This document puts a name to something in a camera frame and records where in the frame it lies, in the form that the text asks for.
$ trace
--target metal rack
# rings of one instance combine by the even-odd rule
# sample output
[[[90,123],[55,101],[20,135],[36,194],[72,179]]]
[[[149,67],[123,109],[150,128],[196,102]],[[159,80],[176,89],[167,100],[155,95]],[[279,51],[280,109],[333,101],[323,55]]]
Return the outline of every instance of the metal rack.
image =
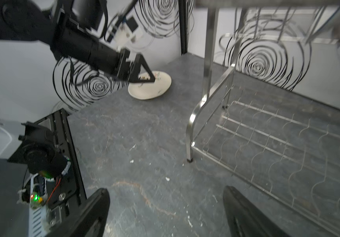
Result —
[[[271,90],[283,96],[233,83],[242,39],[253,37],[239,33],[232,64],[211,86],[218,7],[241,7],[237,4],[239,1],[196,1],[196,6],[209,8],[202,98],[186,127],[187,161],[193,161],[193,152],[201,154],[340,236],[340,111],[272,85],[268,85]],[[253,7],[250,1],[245,4]],[[248,10],[242,9],[237,32],[245,27]],[[195,135],[198,117],[223,85],[223,99]]]

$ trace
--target screw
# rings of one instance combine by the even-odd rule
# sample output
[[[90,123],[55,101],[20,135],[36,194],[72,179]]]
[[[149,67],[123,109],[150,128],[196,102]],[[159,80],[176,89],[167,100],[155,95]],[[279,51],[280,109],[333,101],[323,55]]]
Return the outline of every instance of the screw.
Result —
[[[65,199],[65,197],[66,197],[66,193],[61,193],[61,194],[59,194],[58,199],[59,199],[59,201],[63,201]]]

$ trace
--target white plate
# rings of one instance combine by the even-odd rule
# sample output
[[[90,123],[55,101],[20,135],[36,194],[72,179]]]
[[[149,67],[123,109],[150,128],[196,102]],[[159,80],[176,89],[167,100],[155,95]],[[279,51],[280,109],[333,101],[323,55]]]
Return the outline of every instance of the white plate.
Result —
[[[130,83],[128,86],[129,95],[139,100],[153,99],[163,95],[171,85],[169,74],[160,71],[153,71],[154,83]],[[149,77],[149,74],[142,73],[139,77]]]

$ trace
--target black vertical strip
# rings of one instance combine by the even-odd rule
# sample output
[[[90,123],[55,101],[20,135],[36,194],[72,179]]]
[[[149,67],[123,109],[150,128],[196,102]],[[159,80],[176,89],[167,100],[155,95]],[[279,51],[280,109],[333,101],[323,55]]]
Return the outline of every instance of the black vertical strip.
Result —
[[[181,53],[187,53],[188,37],[187,37],[187,2],[186,0],[178,0],[179,3],[179,31],[181,34]]]

